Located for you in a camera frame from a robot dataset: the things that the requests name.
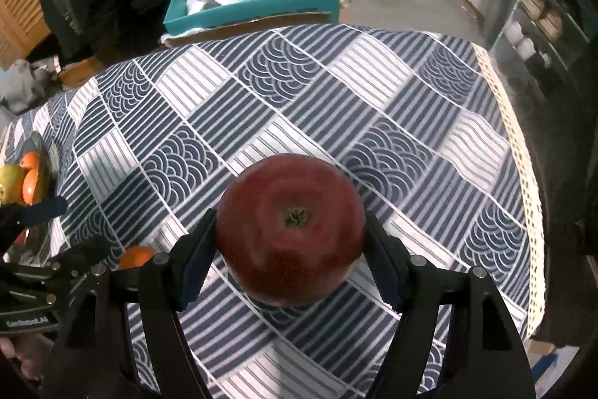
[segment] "human hand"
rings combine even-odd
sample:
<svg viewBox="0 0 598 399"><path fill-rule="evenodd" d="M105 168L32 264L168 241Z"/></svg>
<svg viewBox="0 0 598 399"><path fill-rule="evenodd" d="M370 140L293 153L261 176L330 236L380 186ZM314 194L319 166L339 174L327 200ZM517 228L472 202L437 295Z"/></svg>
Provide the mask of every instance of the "human hand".
<svg viewBox="0 0 598 399"><path fill-rule="evenodd" d="M52 345L52 341L41 334L0 338L0 349L4 356L19 360L21 372L29 380L41 379Z"/></svg>

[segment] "patchwork patterned tablecloth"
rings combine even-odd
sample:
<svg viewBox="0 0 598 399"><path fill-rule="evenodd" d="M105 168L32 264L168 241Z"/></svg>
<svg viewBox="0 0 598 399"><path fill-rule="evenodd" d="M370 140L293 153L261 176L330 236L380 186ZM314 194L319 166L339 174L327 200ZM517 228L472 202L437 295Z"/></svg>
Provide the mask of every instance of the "patchwork patterned tablecloth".
<svg viewBox="0 0 598 399"><path fill-rule="evenodd" d="M41 133L70 204L40 261L98 233L112 265L133 244L170 249L235 175L298 152L336 164L411 252L488 269L524 337L542 307L541 231L530 235L533 188L520 184L533 175L520 176L516 121L505 125L509 105L476 52L485 53L432 33L311 25L115 65L17 119L5 140L12 162ZM327 299L274 309L252 301L217 258L181 314L215 398L363 397L398 319L364 261ZM422 391L437 380L448 323L444 307ZM142 380L156 387L137 305L130 324Z"/></svg>

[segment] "apple stem cavity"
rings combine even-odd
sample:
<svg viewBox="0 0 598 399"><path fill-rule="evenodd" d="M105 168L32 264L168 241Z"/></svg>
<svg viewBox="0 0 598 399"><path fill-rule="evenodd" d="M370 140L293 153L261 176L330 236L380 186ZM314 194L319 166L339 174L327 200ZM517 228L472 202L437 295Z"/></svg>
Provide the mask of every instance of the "apple stem cavity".
<svg viewBox="0 0 598 399"><path fill-rule="evenodd" d="M309 217L304 208L289 208L286 211L286 228L300 228L304 226L308 220Z"/></svg>

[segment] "concrete floor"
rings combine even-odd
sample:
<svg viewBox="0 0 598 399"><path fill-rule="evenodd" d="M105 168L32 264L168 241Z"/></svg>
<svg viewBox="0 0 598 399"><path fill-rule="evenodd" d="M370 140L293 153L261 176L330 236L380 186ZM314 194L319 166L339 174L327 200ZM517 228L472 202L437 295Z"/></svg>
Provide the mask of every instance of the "concrete floor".
<svg viewBox="0 0 598 399"><path fill-rule="evenodd" d="M393 31L432 31L486 42L459 0L352 0L346 22Z"/></svg>

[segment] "green pear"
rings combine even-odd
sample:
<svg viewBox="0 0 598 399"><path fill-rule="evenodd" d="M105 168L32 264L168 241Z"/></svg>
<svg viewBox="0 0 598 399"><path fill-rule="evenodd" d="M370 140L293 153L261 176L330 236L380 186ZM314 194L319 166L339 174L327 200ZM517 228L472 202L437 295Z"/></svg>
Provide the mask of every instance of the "green pear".
<svg viewBox="0 0 598 399"><path fill-rule="evenodd" d="M0 203L23 203L23 180L26 170L18 164L0 167Z"/></svg>

